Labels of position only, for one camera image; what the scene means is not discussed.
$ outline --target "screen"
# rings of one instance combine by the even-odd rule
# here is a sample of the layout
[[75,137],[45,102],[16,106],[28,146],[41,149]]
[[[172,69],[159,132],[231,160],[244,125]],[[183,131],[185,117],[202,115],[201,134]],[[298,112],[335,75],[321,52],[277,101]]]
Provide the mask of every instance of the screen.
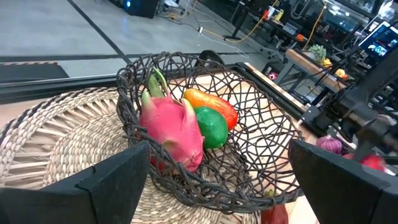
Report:
[[367,35],[359,46],[376,60],[385,58],[392,49],[398,46],[398,30],[390,27],[388,22],[382,22],[369,35]]

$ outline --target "woven wire basket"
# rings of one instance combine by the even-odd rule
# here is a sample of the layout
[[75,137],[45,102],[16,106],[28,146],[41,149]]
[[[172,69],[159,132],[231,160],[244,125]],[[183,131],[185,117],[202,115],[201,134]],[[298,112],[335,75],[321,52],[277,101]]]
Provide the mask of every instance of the woven wire basket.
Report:
[[[238,112],[238,124],[229,132],[226,144],[204,150],[203,161],[194,173],[177,164],[139,126],[141,94],[154,67],[162,71],[175,100],[181,99],[186,89],[195,88],[229,101]],[[120,69],[117,81],[117,111],[129,144],[149,140],[152,156],[175,168],[162,172],[151,166],[150,176],[159,190],[175,195],[185,205],[223,213],[266,210],[302,195],[287,158],[289,141],[301,139],[301,133],[290,116],[247,78],[218,62],[162,52]],[[268,196],[269,190],[276,194]]]

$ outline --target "dragon fruit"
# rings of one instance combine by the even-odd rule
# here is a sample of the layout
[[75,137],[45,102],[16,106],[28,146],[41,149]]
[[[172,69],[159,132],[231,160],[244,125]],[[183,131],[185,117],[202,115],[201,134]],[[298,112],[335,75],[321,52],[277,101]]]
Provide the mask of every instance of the dragon fruit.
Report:
[[151,75],[148,82],[149,92],[144,90],[141,98],[141,116],[139,124],[148,129],[148,135],[154,138],[169,152],[175,162],[183,164],[190,172],[195,172],[203,160],[203,140],[195,111],[186,99],[173,100],[161,72],[154,68],[166,96]]

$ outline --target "woven placemat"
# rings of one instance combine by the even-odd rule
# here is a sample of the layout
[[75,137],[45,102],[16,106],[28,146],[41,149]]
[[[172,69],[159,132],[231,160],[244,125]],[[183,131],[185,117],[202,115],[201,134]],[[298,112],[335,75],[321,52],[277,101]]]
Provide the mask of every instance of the woven placemat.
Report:
[[[115,88],[64,93],[8,122],[0,136],[0,187],[39,189],[127,148]],[[182,205],[148,177],[132,223],[259,223],[258,214],[224,215]]]

